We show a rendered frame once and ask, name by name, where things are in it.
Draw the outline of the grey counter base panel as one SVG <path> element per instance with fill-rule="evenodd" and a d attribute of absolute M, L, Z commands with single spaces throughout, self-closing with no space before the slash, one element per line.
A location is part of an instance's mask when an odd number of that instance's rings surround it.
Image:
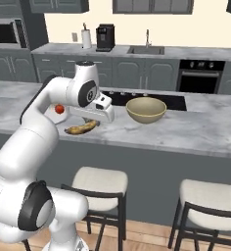
<path fill-rule="evenodd" d="M 126 217 L 170 226 L 185 179 L 231 184 L 231 159 L 61 140 L 37 176 L 70 185 L 81 167 L 127 173 Z"/>

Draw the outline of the black hob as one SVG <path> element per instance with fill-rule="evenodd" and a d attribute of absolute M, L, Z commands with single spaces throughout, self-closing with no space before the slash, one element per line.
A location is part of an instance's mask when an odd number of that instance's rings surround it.
<path fill-rule="evenodd" d="M 168 110 L 176 111 L 186 111 L 186 102 L 183 96 L 174 96 L 174 95 L 164 95 L 164 94 L 147 94 L 147 93 L 131 93 L 131 92 L 120 92 L 120 91 L 105 91 L 102 93 L 109 96 L 115 106 L 125 106 L 126 103 L 138 97 L 151 97 L 160 99 L 167 107 Z"/>

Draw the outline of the black oven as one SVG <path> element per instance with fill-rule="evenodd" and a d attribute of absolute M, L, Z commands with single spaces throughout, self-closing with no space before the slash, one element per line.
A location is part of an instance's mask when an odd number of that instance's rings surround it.
<path fill-rule="evenodd" d="M 224 61 L 181 60 L 176 90 L 188 93 L 215 94 L 224 66 Z"/>

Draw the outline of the grey upper cupboard run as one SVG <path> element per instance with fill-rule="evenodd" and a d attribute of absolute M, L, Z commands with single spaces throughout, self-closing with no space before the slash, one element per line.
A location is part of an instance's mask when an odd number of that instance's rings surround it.
<path fill-rule="evenodd" d="M 29 47 L 48 43 L 46 13 L 82 14 L 89 11 L 88 0 L 0 0 L 0 19 L 21 19 Z"/>

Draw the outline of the white paper towel roll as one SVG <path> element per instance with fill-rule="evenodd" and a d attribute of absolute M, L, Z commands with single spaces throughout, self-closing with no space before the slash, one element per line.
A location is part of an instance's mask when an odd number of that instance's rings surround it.
<path fill-rule="evenodd" d="M 83 24 L 83 29 L 81 30 L 81 38 L 82 38 L 82 48 L 90 49 L 92 47 L 91 32 L 86 27 L 86 24 Z"/>

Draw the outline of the black coffee machine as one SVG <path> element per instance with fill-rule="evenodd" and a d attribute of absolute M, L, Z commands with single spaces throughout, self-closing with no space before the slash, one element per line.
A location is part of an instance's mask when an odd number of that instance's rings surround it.
<path fill-rule="evenodd" d="M 98 52 L 110 52 L 116 45 L 115 26 L 113 24 L 99 24 L 96 28 Z"/>

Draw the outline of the grey sink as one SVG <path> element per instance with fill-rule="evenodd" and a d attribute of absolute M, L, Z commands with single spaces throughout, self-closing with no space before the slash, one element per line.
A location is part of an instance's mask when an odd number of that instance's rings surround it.
<path fill-rule="evenodd" d="M 130 46 L 128 54 L 148 54 L 148 55 L 163 55 L 164 54 L 164 47 L 163 46 Z"/>

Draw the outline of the grey glass-front upper cupboard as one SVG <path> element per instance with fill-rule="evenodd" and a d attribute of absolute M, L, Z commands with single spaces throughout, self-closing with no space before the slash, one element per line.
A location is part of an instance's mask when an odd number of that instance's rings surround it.
<path fill-rule="evenodd" d="M 113 0 L 114 14 L 191 15 L 194 0 Z"/>

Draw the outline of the beige bowl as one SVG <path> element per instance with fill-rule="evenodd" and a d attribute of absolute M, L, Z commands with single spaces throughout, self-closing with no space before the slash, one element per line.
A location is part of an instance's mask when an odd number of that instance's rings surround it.
<path fill-rule="evenodd" d="M 140 124 L 151 124 L 158 121 L 166 112 L 162 100 L 152 97 L 138 97 L 129 100 L 125 105 L 126 112 Z"/>

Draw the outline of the yellow brown banana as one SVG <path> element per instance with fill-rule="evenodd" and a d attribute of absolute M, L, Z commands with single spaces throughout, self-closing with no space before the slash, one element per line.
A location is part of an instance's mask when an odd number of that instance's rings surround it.
<path fill-rule="evenodd" d="M 65 133 L 72 134 L 72 135 L 83 134 L 83 133 L 89 132 L 96 126 L 97 126 L 97 122 L 94 120 L 91 120 L 85 123 L 84 125 L 71 126 L 69 128 L 66 128 Z"/>

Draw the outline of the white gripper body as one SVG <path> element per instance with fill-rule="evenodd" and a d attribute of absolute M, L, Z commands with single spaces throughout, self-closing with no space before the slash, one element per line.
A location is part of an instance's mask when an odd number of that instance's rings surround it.
<path fill-rule="evenodd" d="M 106 110 L 71 107 L 70 113 L 74 116 L 79 116 L 102 123 L 111 123 L 115 119 L 115 111 L 112 105 L 110 105 Z"/>

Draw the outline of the silver microwave oven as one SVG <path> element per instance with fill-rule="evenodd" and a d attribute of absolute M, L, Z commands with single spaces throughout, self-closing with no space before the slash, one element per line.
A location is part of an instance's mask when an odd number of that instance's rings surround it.
<path fill-rule="evenodd" d="M 0 19 L 0 48 L 26 49 L 28 41 L 21 19 Z"/>

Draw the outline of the long grey base cupboard run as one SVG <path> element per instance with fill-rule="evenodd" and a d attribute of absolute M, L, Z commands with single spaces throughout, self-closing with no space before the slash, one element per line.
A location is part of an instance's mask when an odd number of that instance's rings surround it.
<path fill-rule="evenodd" d="M 81 60 L 97 65 L 104 87 L 173 91 L 176 89 L 179 61 L 165 55 L 137 54 L 128 46 L 110 52 L 83 50 L 66 44 L 46 44 L 33 51 L 0 49 L 0 80 L 40 82 L 49 75 L 74 76 Z"/>

